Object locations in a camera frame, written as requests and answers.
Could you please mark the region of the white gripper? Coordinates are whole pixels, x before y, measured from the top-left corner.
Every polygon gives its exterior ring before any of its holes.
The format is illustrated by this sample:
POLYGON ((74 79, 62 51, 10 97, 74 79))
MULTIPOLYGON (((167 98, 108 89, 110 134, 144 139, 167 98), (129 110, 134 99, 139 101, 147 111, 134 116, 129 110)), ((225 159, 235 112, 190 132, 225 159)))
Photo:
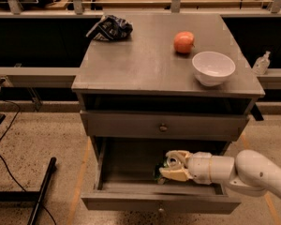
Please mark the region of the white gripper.
POLYGON ((210 185, 212 183, 210 175, 210 153, 198 152, 190 153, 185 150, 170 150, 166 154, 166 162, 169 167, 187 166, 187 169, 180 168, 160 168, 161 175, 167 179, 185 182, 193 180, 197 184, 210 185))

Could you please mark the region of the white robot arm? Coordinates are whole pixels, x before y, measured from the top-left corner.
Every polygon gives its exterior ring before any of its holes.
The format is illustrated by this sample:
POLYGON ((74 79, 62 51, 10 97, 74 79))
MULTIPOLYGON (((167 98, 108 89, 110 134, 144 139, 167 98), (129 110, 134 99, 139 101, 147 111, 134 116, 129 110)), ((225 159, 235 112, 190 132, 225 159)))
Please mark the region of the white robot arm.
POLYGON ((236 157, 171 150, 157 170, 162 179, 220 184, 253 197, 270 191, 281 200, 281 168, 253 150, 243 150, 236 157))

